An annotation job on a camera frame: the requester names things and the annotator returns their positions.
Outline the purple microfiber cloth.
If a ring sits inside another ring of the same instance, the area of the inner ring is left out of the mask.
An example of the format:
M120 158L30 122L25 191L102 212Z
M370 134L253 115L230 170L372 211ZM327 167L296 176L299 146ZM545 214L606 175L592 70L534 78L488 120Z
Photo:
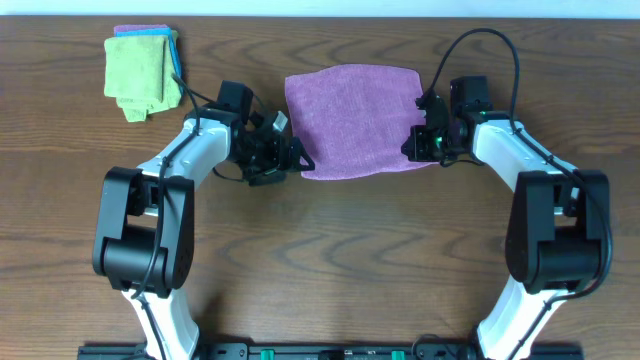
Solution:
M415 105L422 94L417 71L337 65L287 77L284 93L293 135L315 163L303 178L350 180L428 165L401 153L411 127L424 123Z

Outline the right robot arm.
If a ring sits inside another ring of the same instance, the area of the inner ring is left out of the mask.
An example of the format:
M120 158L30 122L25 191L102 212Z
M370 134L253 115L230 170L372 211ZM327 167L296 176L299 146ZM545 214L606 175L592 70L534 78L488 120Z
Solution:
M486 165L512 190L505 239L507 283L490 314L465 345L439 343L438 359L548 359L563 348L536 349L534 340L564 303L594 292L612 262L609 181L556 158L512 111L497 111L483 76L450 83L417 98L425 124L411 128L401 151L412 162L443 167Z

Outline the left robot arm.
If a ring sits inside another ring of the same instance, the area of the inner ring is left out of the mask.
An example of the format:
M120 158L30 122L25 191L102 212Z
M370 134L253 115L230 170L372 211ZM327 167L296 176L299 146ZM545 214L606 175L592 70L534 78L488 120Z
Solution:
M195 194L229 161L251 187L281 182L315 163L286 134L282 112L253 109L253 91L222 82L216 99L190 88L192 110L178 135L135 168L105 175L92 266L134 307L146 343L133 359L196 359L200 329L183 288L195 249Z

